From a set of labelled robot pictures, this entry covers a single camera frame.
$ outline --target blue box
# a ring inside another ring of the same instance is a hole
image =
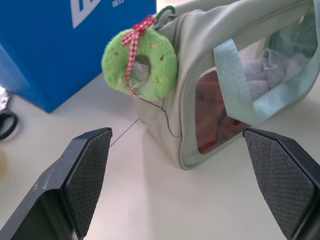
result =
[[[52,112],[101,73],[109,40],[155,0],[0,0],[0,85]]]

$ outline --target textured rubber pad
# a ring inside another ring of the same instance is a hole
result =
[[[104,181],[110,133],[92,139],[70,175],[65,195],[81,237],[87,235]]]
[[[244,137],[262,195],[284,236],[291,239],[316,188],[277,141],[251,131]]]

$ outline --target black scissors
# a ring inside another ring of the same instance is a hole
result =
[[[18,123],[17,115],[7,108],[11,97],[12,93],[7,90],[0,94],[0,140],[9,137],[9,135],[15,130]],[[5,122],[7,121],[10,122],[8,127],[5,126]]]

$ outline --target red fabric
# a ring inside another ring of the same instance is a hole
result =
[[[217,71],[204,74],[195,96],[195,135],[198,151],[206,154],[240,133],[245,127],[227,116]]]
[[[147,28],[151,27],[156,22],[156,19],[149,15],[145,20],[141,23],[134,25],[133,31],[128,32],[122,38],[122,45],[125,46],[130,43],[130,50],[129,50],[129,57],[128,57],[128,64],[125,71],[125,82],[127,87],[129,88],[130,94],[132,96],[136,96],[137,94],[130,86],[130,74],[132,67],[134,65],[134,61],[137,56],[137,50],[139,46],[139,37],[143,35]]]

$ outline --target scissor handle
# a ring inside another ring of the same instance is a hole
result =
[[[15,130],[17,126],[17,123],[18,123],[17,115],[14,114],[9,109],[5,108],[0,111],[0,130],[3,128],[7,119],[12,119],[13,122],[11,126],[8,128],[8,130],[0,134],[0,140],[6,139],[7,137],[9,137],[9,135]]]

